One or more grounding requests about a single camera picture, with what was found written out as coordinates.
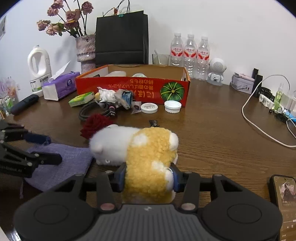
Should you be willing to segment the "yellow white plush toy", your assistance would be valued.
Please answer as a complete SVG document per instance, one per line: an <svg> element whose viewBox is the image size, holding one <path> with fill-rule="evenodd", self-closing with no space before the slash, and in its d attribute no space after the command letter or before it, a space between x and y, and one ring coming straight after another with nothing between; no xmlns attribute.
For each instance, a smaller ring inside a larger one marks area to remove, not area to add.
<svg viewBox="0 0 296 241"><path fill-rule="evenodd" d="M98 165L126 164L124 203L166 204L175 198L171 164L178 160L178 136L165 128L109 125L89 140Z"/></svg>

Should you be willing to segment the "translucent plastic box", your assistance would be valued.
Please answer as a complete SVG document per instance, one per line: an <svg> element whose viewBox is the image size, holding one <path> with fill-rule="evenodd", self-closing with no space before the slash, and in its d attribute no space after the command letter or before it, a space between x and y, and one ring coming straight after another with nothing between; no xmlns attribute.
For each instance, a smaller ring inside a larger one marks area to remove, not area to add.
<svg viewBox="0 0 296 241"><path fill-rule="evenodd" d="M111 73L108 73L106 77L126 77L125 71L112 71Z"/></svg>

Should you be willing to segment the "clear plastic wrap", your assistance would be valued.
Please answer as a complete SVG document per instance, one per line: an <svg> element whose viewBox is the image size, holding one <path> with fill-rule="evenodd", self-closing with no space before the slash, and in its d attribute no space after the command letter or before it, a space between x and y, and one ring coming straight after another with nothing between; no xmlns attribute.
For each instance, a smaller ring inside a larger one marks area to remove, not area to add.
<svg viewBox="0 0 296 241"><path fill-rule="evenodd" d="M132 77L147 77L146 75L144 75L144 73L135 73Z"/></svg>

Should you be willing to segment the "black binder clip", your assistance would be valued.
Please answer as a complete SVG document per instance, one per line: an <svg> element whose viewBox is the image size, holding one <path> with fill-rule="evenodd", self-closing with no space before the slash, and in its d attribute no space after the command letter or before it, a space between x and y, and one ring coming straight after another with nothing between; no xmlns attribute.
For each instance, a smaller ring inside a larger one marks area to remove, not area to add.
<svg viewBox="0 0 296 241"><path fill-rule="evenodd" d="M149 124L151 127L159 127L157 120L149 120Z"/></svg>

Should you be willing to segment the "white detergent jug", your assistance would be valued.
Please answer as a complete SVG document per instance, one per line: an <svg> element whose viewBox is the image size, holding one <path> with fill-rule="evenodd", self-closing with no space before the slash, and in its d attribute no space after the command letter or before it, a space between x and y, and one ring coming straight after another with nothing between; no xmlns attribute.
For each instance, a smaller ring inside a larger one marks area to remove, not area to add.
<svg viewBox="0 0 296 241"><path fill-rule="evenodd" d="M33 94L42 97L42 85L52 77L49 54L39 45L35 45L28 55L27 63L31 76L31 90Z"/></svg>

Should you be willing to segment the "purple tissue pack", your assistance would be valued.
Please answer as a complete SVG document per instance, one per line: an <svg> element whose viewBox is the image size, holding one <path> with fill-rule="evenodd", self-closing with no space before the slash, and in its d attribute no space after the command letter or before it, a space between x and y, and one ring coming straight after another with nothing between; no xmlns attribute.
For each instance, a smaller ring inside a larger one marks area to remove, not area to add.
<svg viewBox="0 0 296 241"><path fill-rule="evenodd" d="M70 61L66 63L56 74L42 84L44 99L59 101L76 90L75 78L80 75L80 72L71 71L70 63Z"/></svg>

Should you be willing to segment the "white flat lid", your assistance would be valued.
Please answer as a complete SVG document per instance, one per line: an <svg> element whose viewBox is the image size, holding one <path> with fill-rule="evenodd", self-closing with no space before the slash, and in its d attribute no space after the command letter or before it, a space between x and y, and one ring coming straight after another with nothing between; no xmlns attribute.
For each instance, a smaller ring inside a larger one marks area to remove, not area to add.
<svg viewBox="0 0 296 241"><path fill-rule="evenodd" d="M143 103L140 106L142 113L153 114L158 111L158 106L154 103Z"/></svg>

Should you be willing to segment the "crumpled white tissue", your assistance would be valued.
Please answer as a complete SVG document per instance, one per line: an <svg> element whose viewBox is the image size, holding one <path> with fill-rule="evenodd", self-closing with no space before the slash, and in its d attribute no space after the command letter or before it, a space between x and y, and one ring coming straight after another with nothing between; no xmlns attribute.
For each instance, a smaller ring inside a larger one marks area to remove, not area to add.
<svg viewBox="0 0 296 241"><path fill-rule="evenodd" d="M97 88L98 88L98 92L95 94L95 100L97 102L116 103L114 90L103 89L101 87L97 87Z"/></svg>

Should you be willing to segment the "smartphone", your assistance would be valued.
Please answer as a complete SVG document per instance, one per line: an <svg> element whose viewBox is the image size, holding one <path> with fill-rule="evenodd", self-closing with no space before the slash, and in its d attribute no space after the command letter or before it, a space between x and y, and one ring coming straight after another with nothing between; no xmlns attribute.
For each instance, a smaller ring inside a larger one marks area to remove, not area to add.
<svg viewBox="0 0 296 241"><path fill-rule="evenodd" d="M278 240L295 240L295 178L272 175L269 179L269 196L282 214Z"/></svg>

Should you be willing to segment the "white power strip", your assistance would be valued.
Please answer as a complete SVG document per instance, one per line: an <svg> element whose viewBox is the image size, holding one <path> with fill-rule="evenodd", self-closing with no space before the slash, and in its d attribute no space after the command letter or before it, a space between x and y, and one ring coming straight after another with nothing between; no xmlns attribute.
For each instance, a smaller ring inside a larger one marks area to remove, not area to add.
<svg viewBox="0 0 296 241"><path fill-rule="evenodd" d="M269 99L263 94L260 94L258 100L263 106L265 106L269 110L278 110L280 107L280 102L276 98Z"/></svg>

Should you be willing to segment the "middle water bottle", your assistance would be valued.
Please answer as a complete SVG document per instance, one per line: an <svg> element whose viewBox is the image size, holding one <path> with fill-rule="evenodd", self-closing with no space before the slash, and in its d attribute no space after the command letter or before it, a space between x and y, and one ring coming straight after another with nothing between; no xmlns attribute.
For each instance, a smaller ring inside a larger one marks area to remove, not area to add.
<svg viewBox="0 0 296 241"><path fill-rule="evenodd" d="M183 65L187 70L187 73L191 78L193 78L194 74L194 66L195 66L195 59L197 56L197 45L195 42L195 38L193 34L187 35L187 40L184 44L184 51L183 51Z"/></svg>

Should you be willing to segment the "water bottle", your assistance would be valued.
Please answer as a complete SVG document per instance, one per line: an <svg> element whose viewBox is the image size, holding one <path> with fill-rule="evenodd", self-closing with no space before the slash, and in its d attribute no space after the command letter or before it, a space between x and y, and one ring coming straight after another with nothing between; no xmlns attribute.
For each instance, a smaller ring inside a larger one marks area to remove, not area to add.
<svg viewBox="0 0 296 241"><path fill-rule="evenodd" d="M195 66L195 59L197 56L197 45L195 42L195 38L193 34L187 35L187 40L184 44L184 51L183 51L183 65L187 70L187 73L191 78L193 78L194 74L194 66Z"/></svg>
<svg viewBox="0 0 296 241"><path fill-rule="evenodd" d="M202 36L201 42L197 48L196 59L196 73L195 78L201 81L207 79L208 63L210 58L210 47L208 43L208 37Z"/></svg>
<svg viewBox="0 0 296 241"><path fill-rule="evenodd" d="M174 33L174 38L170 47L169 65L182 67L183 65L184 43L181 38L181 33Z"/></svg>

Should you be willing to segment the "green spray bottle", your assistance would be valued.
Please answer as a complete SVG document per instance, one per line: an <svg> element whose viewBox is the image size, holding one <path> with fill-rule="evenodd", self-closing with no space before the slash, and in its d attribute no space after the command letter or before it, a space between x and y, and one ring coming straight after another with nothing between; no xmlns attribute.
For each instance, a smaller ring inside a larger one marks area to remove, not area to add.
<svg viewBox="0 0 296 241"><path fill-rule="evenodd" d="M280 86L276 92L276 95L274 98L274 110L277 110L280 107L280 101L281 101L281 97L283 94L282 91L283 91L283 83L280 84Z"/></svg>

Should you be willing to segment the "left water bottle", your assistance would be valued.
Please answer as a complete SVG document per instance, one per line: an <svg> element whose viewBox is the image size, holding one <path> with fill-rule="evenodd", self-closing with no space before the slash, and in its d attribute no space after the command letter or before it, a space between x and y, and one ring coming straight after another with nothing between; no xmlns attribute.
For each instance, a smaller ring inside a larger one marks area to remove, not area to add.
<svg viewBox="0 0 296 241"><path fill-rule="evenodd" d="M174 38L170 47L169 65L182 67L183 65L184 43L181 38L181 33L174 33Z"/></svg>

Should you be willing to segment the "black rectangular box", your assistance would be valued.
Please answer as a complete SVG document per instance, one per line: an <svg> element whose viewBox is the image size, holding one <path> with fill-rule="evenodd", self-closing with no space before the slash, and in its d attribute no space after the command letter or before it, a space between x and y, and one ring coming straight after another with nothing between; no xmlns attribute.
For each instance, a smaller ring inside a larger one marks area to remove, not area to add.
<svg viewBox="0 0 296 241"><path fill-rule="evenodd" d="M253 83L253 97L259 98L260 90L261 90L261 84L260 82L263 80L263 76L259 74L259 70L254 68L252 72L252 78L254 79Z"/></svg>

